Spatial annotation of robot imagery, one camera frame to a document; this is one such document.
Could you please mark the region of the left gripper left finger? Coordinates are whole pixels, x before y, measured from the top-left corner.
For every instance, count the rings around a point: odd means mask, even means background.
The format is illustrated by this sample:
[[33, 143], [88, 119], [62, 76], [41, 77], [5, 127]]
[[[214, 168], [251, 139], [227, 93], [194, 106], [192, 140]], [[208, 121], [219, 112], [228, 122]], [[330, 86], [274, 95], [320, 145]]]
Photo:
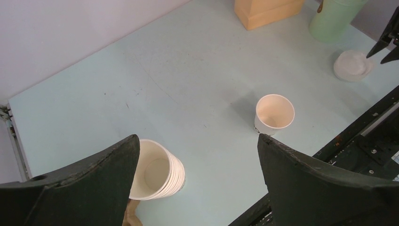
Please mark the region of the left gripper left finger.
[[1, 225], [122, 225], [139, 154], [139, 138], [130, 135], [66, 167], [1, 184]]

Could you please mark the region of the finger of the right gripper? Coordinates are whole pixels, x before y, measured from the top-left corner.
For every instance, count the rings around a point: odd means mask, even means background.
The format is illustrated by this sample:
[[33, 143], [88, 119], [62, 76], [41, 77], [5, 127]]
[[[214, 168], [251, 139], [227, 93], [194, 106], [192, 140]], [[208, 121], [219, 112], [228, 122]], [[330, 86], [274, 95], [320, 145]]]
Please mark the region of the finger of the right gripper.
[[384, 29], [382, 35], [372, 47], [372, 49], [367, 54], [366, 58], [370, 58], [377, 54], [384, 48], [388, 47], [390, 44], [399, 46], [399, 8], [397, 7], [390, 18], [386, 28]]
[[395, 47], [389, 54], [387, 54], [381, 61], [380, 64], [389, 63], [399, 59], [399, 47]]

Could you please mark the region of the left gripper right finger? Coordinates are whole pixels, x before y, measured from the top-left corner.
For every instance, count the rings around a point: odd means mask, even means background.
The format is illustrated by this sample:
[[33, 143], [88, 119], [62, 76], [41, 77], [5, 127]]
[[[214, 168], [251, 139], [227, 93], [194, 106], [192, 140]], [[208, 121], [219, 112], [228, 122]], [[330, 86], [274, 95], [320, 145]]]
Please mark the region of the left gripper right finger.
[[276, 225], [398, 225], [398, 182], [330, 165], [266, 134], [257, 149]]

